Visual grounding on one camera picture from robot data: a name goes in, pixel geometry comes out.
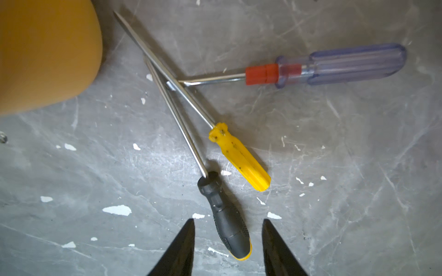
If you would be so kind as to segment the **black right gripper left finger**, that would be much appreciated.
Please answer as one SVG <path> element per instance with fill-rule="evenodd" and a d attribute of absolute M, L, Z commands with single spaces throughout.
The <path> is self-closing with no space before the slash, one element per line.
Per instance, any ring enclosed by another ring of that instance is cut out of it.
<path fill-rule="evenodd" d="M 190 218 L 148 276 L 191 276 L 194 250 L 195 224 Z"/>

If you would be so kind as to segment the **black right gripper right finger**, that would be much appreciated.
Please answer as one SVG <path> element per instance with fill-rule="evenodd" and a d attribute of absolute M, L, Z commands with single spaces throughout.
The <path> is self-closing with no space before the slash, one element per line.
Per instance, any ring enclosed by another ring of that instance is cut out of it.
<path fill-rule="evenodd" d="M 308 276 L 268 219 L 262 224 L 262 246 L 267 276 Z"/>

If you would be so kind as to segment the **black handle yellow-cap screwdriver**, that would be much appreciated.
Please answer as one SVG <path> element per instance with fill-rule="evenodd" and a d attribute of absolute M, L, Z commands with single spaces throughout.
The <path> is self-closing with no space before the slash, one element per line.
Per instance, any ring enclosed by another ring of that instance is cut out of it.
<path fill-rule="evenodd" d="M 189 134 L 171 95 L 167 91 L 158 70 L 147 56 L 144 56 L 143 59 L 146 66 L 151 71 L 153 81 L 158 86 L 200 169 L 202 177 L 198 180 L 198 188 L 200 193 L 205 196 L 210 204 L 219 237 L 235 259 L 239 261 L 248 259 L 252 253 L 252 244 L 249 231 L 239 210 L 225 193 L 223 182 L 219 174 L 215 171 L 208 171 L 205 167 L 191 135 Z"/>

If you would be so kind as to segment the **yellow handle screwdriver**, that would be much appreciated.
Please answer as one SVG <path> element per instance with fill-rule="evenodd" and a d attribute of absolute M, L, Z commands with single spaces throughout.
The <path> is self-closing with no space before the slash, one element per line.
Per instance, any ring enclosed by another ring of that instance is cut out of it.
<path fill-rule="evenodd" d="M 225 123 L 217 123 L 212 119 L 201 104 L 179 83 L 148 44 L 135 32 L 126 19 L 116 11 L 114 11 L 114 15 L 126 33 L 152 62 L 153 66 L 159 70 L 163 77 L 171 83 L 171 86 L 187 100 L 191 107 L 211 127 L 208 138 L 220 147 L 223 155 L 257 191 L 263 192 L 267 190 L 270 187 L 270 176 L 249 150 L 240 140 L 230 134 Z"/>

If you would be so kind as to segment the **red clear purple screwdriver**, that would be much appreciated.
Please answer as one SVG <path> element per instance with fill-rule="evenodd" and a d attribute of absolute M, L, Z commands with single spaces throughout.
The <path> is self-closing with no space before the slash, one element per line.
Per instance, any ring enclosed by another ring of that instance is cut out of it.
<path fill-rule="evenodd" d="M 316 51 L 304 57 L 279 56 L 272 64 L 247 67 L 244 73 L 181 80 L 185 87 L 245 81 L 246 85 L 306 83 L 327 85 L 389 77 L 401 70 L 407 49 L 397 43 Z"/>

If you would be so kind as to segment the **yellow plastic storage box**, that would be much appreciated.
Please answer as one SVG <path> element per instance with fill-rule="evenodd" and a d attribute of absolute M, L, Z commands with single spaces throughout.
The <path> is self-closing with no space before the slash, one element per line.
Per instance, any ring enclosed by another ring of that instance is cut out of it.
<path fill-rule="evenodd" d="M 1 115 L 78 96 L 102 52 L 92 1 L 1 1 Z"/>

